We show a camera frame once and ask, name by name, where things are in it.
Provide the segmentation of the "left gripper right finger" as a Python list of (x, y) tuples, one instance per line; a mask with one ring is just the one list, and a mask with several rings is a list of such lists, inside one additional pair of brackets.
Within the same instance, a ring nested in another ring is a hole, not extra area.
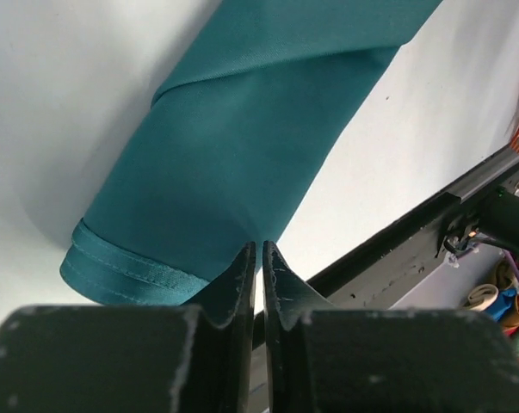
[(273, 412), (519, 412), (519, 363), (463, 310), (343, 310), (263, 246)]

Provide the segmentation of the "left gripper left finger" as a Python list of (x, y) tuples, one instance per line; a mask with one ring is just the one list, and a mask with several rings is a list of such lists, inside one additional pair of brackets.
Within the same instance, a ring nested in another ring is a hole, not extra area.
[(243, 412), (256, 246), (192, 299), (28, 305), (0, 325), (0, 412)]

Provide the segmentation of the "teal satin napkin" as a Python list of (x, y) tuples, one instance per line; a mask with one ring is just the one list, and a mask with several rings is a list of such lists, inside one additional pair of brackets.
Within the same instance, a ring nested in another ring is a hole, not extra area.
[(75, 227), (59, 272), (97, 303), (179, 305), (278, 239), (435, 1), (224, 1)]

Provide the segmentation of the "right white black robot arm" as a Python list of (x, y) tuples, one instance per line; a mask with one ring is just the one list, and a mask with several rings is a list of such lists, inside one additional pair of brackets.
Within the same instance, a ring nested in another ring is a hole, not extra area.
[(456, 256), (480, 244), (519, 259), (519, 196), (496, 187), (460, 205), (442, 226), (439, 245)]

